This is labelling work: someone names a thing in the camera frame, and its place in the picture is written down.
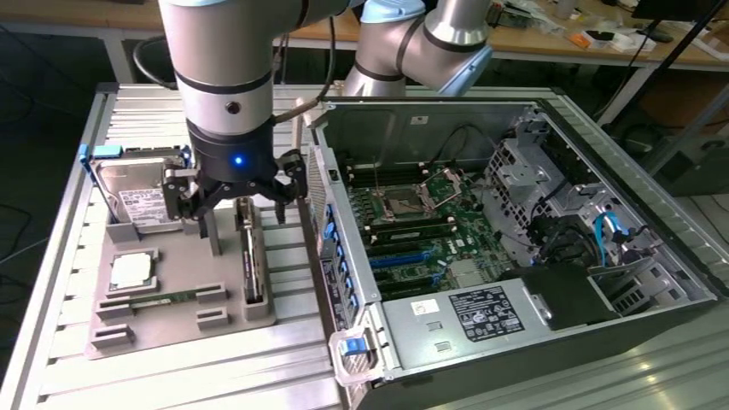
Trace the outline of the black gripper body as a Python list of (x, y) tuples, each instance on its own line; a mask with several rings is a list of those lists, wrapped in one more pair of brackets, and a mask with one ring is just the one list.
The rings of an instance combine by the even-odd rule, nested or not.
[(270, 180), (278, 173), (273, 155), (273, 123), (242, 134), (203, 131), (186, 121), (194, 157), (206, 179), (223, 183)]

